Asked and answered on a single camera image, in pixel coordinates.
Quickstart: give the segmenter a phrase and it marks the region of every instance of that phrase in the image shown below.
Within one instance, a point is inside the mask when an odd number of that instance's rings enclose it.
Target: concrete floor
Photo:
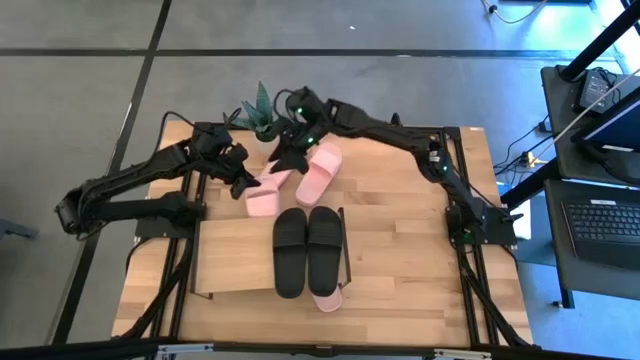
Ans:
[[[161,0],[5,0],[0,49],[146,48]],[[504,3],[510,18],[531,4]],[[546,6],[519,25],[487,19],[478,1],[204,0],[174,1],[160,48],[381,48],[580,50],[601,29],[585,5]],[[52,212],[66,191],[104,174],[127,112],[141,57],[0,57],[0,218],[41,236],[0,242],[0,347],[47,342],[77,249]],[[546,115],[539,70],[562,62],[531,58],[166,57],[156,58],[123,166],[149,156],[166,110],[219,121],[252,98],[313,87],[379,118],[398,111],[406,124],[483,126],[494,162]],[[600,62],[614,71],[616,63]],[[542,135],[512,150],[519,153]],[[144,189],[128,197],[141,197]],[[132,223],[101,236],[70,340],[107,339],[131,247]],[[640,357],[640,302],[576,294],[575,310],[551,308],[555,269],[520,266],[534,340],[546,349]],[[218,354],[225,358],[278,355]]]

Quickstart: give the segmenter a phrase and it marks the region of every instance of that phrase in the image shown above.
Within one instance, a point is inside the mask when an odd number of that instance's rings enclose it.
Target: wooden tabletop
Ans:
[[[461,128],[471,182],[500,201],[484,130]],[[169,122],[162,146],[191,135],[181,122]],[[266,156],[247,131],[234,131],[250,153],[247,169],[259,174]],[[285,300],[273,289],[216,293],[213,299],[187,292],[179,337],[192,341],[386,346],[468,346],[460,275],[444,218],[447,196],[417,171],[409,153],[367,139],[327,136],[343,153],[343,167],[319,205],[345,209],[352,282],[342,307],[322,313],[305,290]],[[281,210],[296,206],[301,179],[292,174],[281,189]],[[155,181],[150,197],[179,190],[181,179]],[[189,196],[193,199],[197,176]],[[244,201],[228,187],[208,180],[206,220],[246,218]],[[201,233],[201,241],[206,234]],[[153,239],[133,255],[113,335],[128,330],[158,291],[168,239]],[[500,247],[483,246],[491,296],[518,334],[531,341],[518,273]],[[482,306],[475,299],[481,340],[487,342]],[[170,298],[161,334],[168,333]]]

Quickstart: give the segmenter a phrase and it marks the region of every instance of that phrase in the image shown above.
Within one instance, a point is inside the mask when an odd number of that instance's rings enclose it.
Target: computer screen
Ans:
[[[599,148],[640,152],[640,87],[581,131],[581,137]]]

